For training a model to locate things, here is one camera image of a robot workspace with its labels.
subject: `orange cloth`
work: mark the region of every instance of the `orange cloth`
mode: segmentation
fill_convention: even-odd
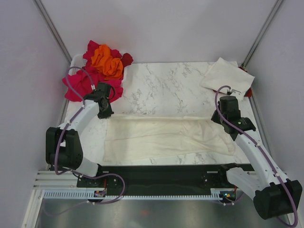
[[[100,45],[95,50],[91,60],[91,66],[102,73],[105,76],[105,80],[120,79],[123,76],[123,63],[119,58],[111,56],[111,50],[107,45]]]

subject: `marble table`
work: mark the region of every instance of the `marble table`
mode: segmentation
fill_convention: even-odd
[[[211,62],[132,64],[123,81],[123,97],[111,103],[117,114],[212,116],[215,105],[212,90],[200,86]],[[79,109],[80,102],[69,102],[66,120]],[[239,102],[242,116],[256,126],[248,98]],[[176,165],[249,163],[237,146],[233,156],[195,153],[165,158],[150,158],[119,163],[104,162],[107,120],[94,117],[80,136],[84,156],[101,165]]]

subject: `white fabric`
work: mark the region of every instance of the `white fabric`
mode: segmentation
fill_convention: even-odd
[[[239,69],[237,66],[219,58],[205,74],[201,85],[205,88],[218,90],[221,86],[231,86],[235,91],[231,94],[238,100],[243,100],[255,77]]]
[[[232,155],[235,146],[224,128],[209,118],[114,114],[108,119],[106,162],[197,152]]]

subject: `white plastic basket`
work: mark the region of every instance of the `white plastic basket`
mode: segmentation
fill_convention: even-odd
[[[86,65],[87,60],[82,58],[82,56],[83,56],[83,54],[75,55],[72,59],[71,67],[84,67]],[[68,74],[74,75],[74,74],[76,74],[77,71],[78,71],[78,69],[73,68],[73,69],[69,70]],[[127,75],[127,67],[125,67],[124,71],[123,71],[122,83],[125,81],[126,75]]]

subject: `wall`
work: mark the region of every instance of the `wall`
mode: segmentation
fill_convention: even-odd
[[[137,63],[241,63],[275,0],[41,0],[71,56],[89,40]]]
[[[21,226],[45,132],[57,124],[67,61],[31,0],[0,1],[0,223]]]
[[[274,160],[304,186],[303,9],[302,0],[283,3],[248,70]]]

